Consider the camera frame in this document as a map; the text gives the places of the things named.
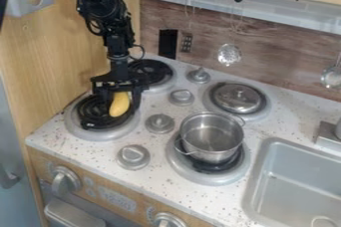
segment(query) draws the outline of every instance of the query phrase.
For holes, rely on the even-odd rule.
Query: sink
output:
[[[268,227],[341,227],[341,158],[278,138],[264,141],[242,208]]]

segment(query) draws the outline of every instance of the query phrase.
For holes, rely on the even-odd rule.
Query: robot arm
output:
[[[131,92],[134,109],[140,106],[141,93],[149,87],[145,74],[133,74],[128,69],[129,48],[134,46],[131,14],[123,0],[77,0],[77,11],[88,29],[102,36],[108,48],[111,71],[91,78],[93,93],[101,95],[107,106],[114,92]]]

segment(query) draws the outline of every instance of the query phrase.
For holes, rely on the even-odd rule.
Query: control knob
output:
[[[187,225],[173,214],[160,212],[154,219],[154,226],[156,227],[187,227]]]
[[[68,192],[76,192],[82,188],[82,183],[77,174],[64,166],[57,166],[53,171],[52,192],[63,197]]]

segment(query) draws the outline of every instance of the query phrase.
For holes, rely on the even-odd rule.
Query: wooden backsplash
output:
[[[177,47],[178,60],[341,102],[341,91],[320,84],[322,71],[341,50],[340,35],[251,18],[240,23],[240,17],[203,9],[193,14],[187,8],[185,14],[184,6],[159,0],[141,0],[141,5],[142,43],[148,52],[159,51],[159,29],[178,29],[179,40],[182,33],[193,33],[191,52]],[[225,67],[216,54],[231,42],[240,48],[242,60]]]

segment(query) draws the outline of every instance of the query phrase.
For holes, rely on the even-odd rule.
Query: white countertop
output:
[[[147,55],[146,58],[159,58]],[[184,74],[196,68],[189,64],[162,58],[177,71],[175,89],[188,89],[195,96],[202,95],[208,86],[189,82]],[[244,127],[244,143],[251,150],[251,165],[259,145],[269,137],[280,137],[293,142],[314,146],[313,136],[319,122],[336,122],[341,116],[341,104],[329,100],[281,89],[225,73],[209,70],[212,81],[236,81],[253,85],[267,93],[272,102],[270,115],[260,121],[249,122]],[[241,180],[224,186],[204,186],[192,183],[179,176],[169,165],[165,147],[181,121],[189,114],[205,111],[200,98],[189,107],[177,107],[169,103],[169,93],[144,95],[141,105],[140,125],[129,135],[110,142],[90,142],[69,134],[61,113],[54,116],[33,134],[27,137],[28,145],[76,163],[91,172],[123,184],[165,204],[192,214],[214,226],[255,227],[240,207],[247,174]],[[152,114],[168,114],[175,120],[175,130],[156,135],[145,129],[145,120]],[[152,156],[144,169],[129,171],[115,161],[118,151],[128,144],[141,144]]]

